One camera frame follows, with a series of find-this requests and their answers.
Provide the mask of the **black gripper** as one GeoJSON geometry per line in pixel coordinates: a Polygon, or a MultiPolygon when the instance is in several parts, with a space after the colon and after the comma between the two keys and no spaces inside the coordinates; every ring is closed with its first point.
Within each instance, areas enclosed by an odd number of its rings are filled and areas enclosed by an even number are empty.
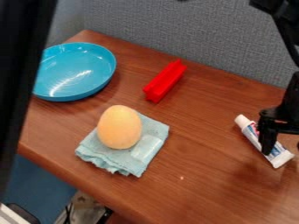
{"type": "Polygon", "coordinates": [[[299,72],[293,75],[281,104],[263,109],[259,115],[258,140],[262,153],[269,155],[277,144],[278,133],[299,135],[299,72]]]}

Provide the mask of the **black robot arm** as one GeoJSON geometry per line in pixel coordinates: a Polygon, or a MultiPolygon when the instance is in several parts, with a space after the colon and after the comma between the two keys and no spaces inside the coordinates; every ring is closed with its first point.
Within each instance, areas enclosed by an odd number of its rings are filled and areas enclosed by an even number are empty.
{"type": "MultiPolygon", "coordinates": [[[[286,49],[299,67],[299,0],[250,0],[271,15],[286,49]]],[[[0,0],[0,200],[8,186],[34,84],[58,0],[0,0]]],[[[282,104],[259,112],[262,152],[281,133],[299,135],[299,72],[282,104]]]]}

